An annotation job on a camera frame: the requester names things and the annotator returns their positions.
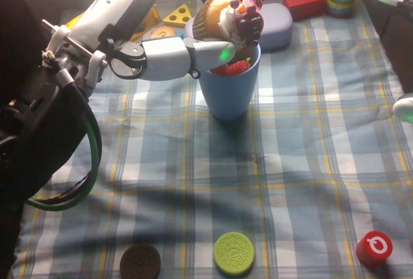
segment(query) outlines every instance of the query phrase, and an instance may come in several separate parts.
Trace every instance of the blue cup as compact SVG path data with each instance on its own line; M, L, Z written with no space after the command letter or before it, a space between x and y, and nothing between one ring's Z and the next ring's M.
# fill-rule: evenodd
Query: blue cup
M192 23L186 22L185 36L194 37ZM251 58L251 67L235 76L220 76L210 71L201 72L199 83L208 108L215 117L225 121L240 118L247 112L256 86L261 48L250 46L242 51L242 58Z

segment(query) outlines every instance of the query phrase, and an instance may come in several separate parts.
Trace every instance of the cup rim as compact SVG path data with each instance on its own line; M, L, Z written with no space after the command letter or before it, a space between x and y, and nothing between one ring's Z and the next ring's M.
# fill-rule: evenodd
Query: cup rim
M248 70L244 71L242 74L236 74L235 76L222 76L220 74L213 74L211 70L206 70L204 72L201 72L201 77L202 77L202 73L212 74L214 76L222 77L222 78L234 78L234 77L238 77L238 76L242 76L243 74L246 74L251 69L253 69L259 63L259 60L261 59L261 47L259 43L257 46L253 46L253 47L258 49L257 59L254 61L254 64L252 64L252 66Z

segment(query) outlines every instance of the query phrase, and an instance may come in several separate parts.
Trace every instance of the white logo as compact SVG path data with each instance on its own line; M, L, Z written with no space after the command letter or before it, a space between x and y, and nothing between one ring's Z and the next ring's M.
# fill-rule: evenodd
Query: white logo
M367 240L370 243L370 248L372 248L372 250L377 253L377 254L383 254L387 251L387 242L385 242L384 239L382 239L382 237L379 236L375 236L372 239L368 239ZM378 250L375 246L376 241L381 242L381 244L383 245L382 250Z

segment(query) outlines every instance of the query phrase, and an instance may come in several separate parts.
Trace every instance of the cupcake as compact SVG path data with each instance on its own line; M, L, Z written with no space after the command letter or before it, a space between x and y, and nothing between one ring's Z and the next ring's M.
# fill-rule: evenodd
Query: cupcake
M194 18L194 38L220 38L233 43L237 51L257 45L264 27L258 13L261 7L261 0L207 0Z

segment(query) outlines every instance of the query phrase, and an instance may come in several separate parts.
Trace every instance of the plaid tablecloth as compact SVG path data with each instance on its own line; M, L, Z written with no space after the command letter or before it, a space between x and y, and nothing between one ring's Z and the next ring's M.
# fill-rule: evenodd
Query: plaid tablecloth
M119 278L134 243L154 245L159 278L224 278L223 233L256 250L248 278L373 278L356 257L370 230L394 244L382 278L413 278L413 126L392 117L398 79L361 1L349 20L294 23L264 54L247 116L208 113L199 82L123 81L109 71L90 105L103 135L99 179L65 212L25 207L15 278ZM82 142L43 190L90 168Z

